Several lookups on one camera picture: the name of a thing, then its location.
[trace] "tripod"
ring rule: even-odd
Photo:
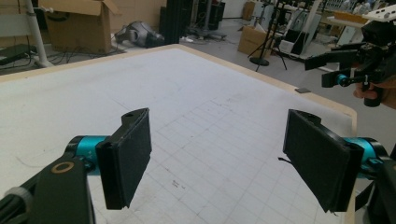
[[[280,0],[278,0],[278,1],[276,2],[276,6],[274,7],[274,12],[273,12],[273,14],[272,14],[270,23],[269,23],[269,25],[268,25],[268,34],[267,34],[267,36],[265,37],[264,42],[263,42],[260,46],[258,46],[253,52],[251,52],[251,53],[248,55],[248,57],[250,57],[250,56],[251,56],[254,52],[256,52],[257,50],[262,49],[261,52],[260,52],[260,57],[259,57],[259,58],[253,58],[253,57],[252,57],[252,58],[249,59],[251,63],[255,63],[255,64],[258,65],[257,68],[256,68],[256,72],[259,70],[260,65],[267,66],[267,65],[270,64],[268,61],[266,61],[266,60],[263,58],[263,54],[264,54],[264,51],[265,51],[266,49],[272,49],[272,48],[271,48],[271,45],[272,45],[273,40],[274,40],[274,38],[275,38],[275,32],[276,32],[277,26],[278,26],[278,24],[279,24],[278,20],[276,20],[276,12],[277,12],[277,10],[279,9],[279,3],[280,3]],[[271,30],[272,30],[272,26],[273,26],[275,20],[276,20],[276,24],[275,24],[274,34],[273,34],[272,37],[270,37]],[[277,50],[280,52],[280,49],[279,49],[279,45],[278,45],[278,44],[276,44],[276,47],[277,47]],[[285,66],[285,69],[288,70],[288,67],[287,67],[286,64],[285,64],[285,60],[283,59],[283,56],[282,56],[281,54],[279,54],[279,56],[280,56],[280,58],[282,59],[283,65]]]

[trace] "person's hand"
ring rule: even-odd
[[[387,105],[390,108],[396,109],[396,78],[389,79],[385,82],[373,84],[370,83],[370,88],[367,91],[362,90],[362,83],[356,84],[356,89],[353,92],[353,95],[357,98],[367,98],[367,99],[376,99],[377,93],[374,91],[374,87],[379,87],[384,89],[382,92],[382,101],[383,105]]]

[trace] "white panel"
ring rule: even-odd
[[[180,49],[44,71],[0,83],[0,193],[74,136],[112,134],[121,115],[148,107],[148,169],[122,211],[105,209],[100,178],[90,178],[97,223],[342,223],[277,157],[290,108],[341,136],[350,116]]]

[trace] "white table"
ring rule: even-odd
[[[179,45],[0,77],[0,192],[60,157],[76,135],[112,134],[150,109],[153,150],[130,209],[98,223],[352,223],[325,214],[282,152],[289,108],[356,132],[352,109]]]

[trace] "floor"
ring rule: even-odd
[[[248,69],[256,70],[257,65],[251,63],[246,54],[237,51],[242,33],[240,28],[245,24],[248,24],[248,22],[238,19],[223,20],[219,30],[227,35],[224,40],[200,40],[194,39],[194,36],[190,36],[190,38],[194,40],[193,42],[181,41],[180,44],[198,49]],[[138,50],[133,46],[126,46],[125,48],[127,48],[127,50]],[[80,54],[77,52],[54,52],[50,49],[50,46],[46,46],[46,51],[49,61],[56,65],[90,60],[96,57],[94,55]],[[113,53],[121,53],[121,50],[115,49]],[[307,88],[315,94],[355,109],[358,112],[358,136],[374,138],[380,142],[388,152],[392,151],[395,145],[394,134],[396,133],[396,113],[394,110],[382,105],[375,108],[365,106],[361,100],[353,97],[353,87],[321,88],[320,75],[325,72],[319,69],[305,71],[304,64],[292,58],[285,58],[288,70],[285,70],[282,60],[278,56],[272,55],[267,61],[270,63],[269,66],[260,66],[258,70],[259,73],[284,81],[298,88]],[[0,66],[0,75],[32,69],[37,69],[33,65],[33,62],[28,59],[19,60],[14,64]],[[362,190],[365,185],[367,185],[367,181],[359,180],[358,190]]]

